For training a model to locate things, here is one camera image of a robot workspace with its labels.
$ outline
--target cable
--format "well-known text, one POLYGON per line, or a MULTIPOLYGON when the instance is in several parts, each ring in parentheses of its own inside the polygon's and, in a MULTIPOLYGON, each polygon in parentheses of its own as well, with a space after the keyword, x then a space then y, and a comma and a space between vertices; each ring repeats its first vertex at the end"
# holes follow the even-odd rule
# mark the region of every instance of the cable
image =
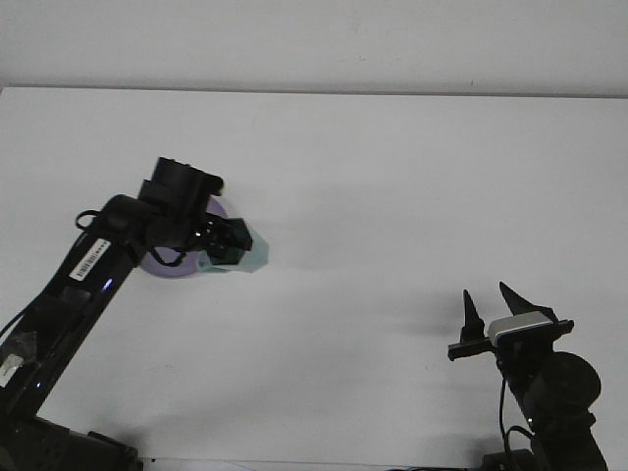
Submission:
POLYGON ((521 467, 517 460, 514 458, 512 454, 512 449, 510 448, 510 434, 512 432, 518 432, 521 435, 526 436, 529 440, 532 440, 533 435, 519 425, 513 425, 507 431, 503 426, 503 404, 506 393, 506 379, 503 378, 501 380, 501 391, 499 392, 499 431, 501 432, 501 439, 503 440, 503 451, 506 455, 508 461, 512 464, 512 467, 515 471, 521 471, 521 467))
POLYGON ((83 211, 82 213, 79 213, 78 216, 75 218, 75 226, 77 226, 77 228, 84 231, 85 229, 87 229, 87 226, 84 226, 83 224, 81 224, 80 220, 84 218, 85 216, 92 216, 95 218, 99 214, 100 214, 100 211, 96 211, 95 209, 88 209, 87 211, 83 211))
POLYGON ((20 320, 20 318, 22 318, 22 316, 24 316, 24 311, 21 312, 20 314, 18 314, 16 317, 14 317, 13 319, 11 319, 6 326, 4 326, 2 328, 2 331, 0 331, 0 340, 5 336, 5 334, 7 332, 9 332, 9 329, 11 329, 13 327, 13 325, 18 322, 20 320))

